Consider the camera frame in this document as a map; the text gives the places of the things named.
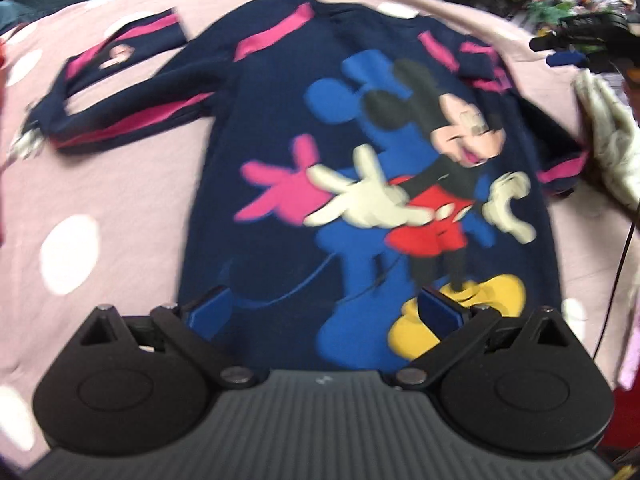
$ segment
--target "pink glove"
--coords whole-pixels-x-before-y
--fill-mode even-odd
[[[320,159],[314,138],[309,134],[297,136],[293,139],[291,154],[294,169],[271,166],[258,160],[242,165],[240,171],[244,179],[267,190],[238,211],[234,220],[253,221],[273,212],[282,221],[301,226],[306,216],[329,202],[332,195],[315,187],[306,177],[307,168]]]

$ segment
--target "white glove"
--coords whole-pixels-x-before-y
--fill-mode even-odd
[[[536,239],[536,230],[516,218],[511,212],[511,199],[521,199],[529,194],[531,183],[526,173],[505,173],[491,184],[489,200],[482,206],[482,215],[503,233],[509,233],[521,244]]]
[[[306,226],[326,225],[340,217],[362,229],[420,226],[433,220],[433,210],[407,206],[409,197],[404,190],[386,182],[371,146],[363,144],[353,150],[353,163],[360,181],[351,180],[322,164],[306,170],[306,176],[314,186],[336,195],[323,208],[305,218]]]

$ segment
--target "gray plastic base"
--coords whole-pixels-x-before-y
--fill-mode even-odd
[[[487,452],[452,431],[427,396],[391,388],[375,372],[276,371],[261,386],[223,394],[203,423],[163,449],[126,458],[55,449],[25,478],[609,480],[613,473],[591,451],[536,462]]]

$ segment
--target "cartoon hand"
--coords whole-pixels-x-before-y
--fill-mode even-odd
[[[349,224],[367,229],[394,228],[401,225],[420,226],[433,219],[433,210],[406,206],[404,190],[390,186],[378,163],[376,152],[368,144],[353,150],[353,162],[359,182],[316,164],[306,174],[320,189],[337,196],[322,209],[305,218],[305,225],[325,225],[340,217]]]
[[[516,218],[511,212],[510,201],[529,194],[531,183],[526,173],[506,173],[491,184],[489,200],[482,206],[482,215],[503,233],[509,233],[521,244],[536,239],[536,230],[530,224]]]
[[[274,213],[281,220],[301,226],[309,213],[323,206],[331,194],[314,187],[306,170],[319,160],[318,148],[309,134],[293,139],[291,153],[294,170],[250,160],[242,165],[244,179],[254,186],[268,188],[257,199],[238,211],[234,220],[252,221]]]

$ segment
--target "metal bolt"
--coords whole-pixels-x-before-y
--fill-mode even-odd
[[[401,384],[417,386],[427,380],[427,372],[420,368],[403,368],[396,374],[396,380]]]
[[[225,368],[220,372],[222,377],[227,383],[231,384],[245,384],[254,378],[254,373],[243,366],[231,366]]]

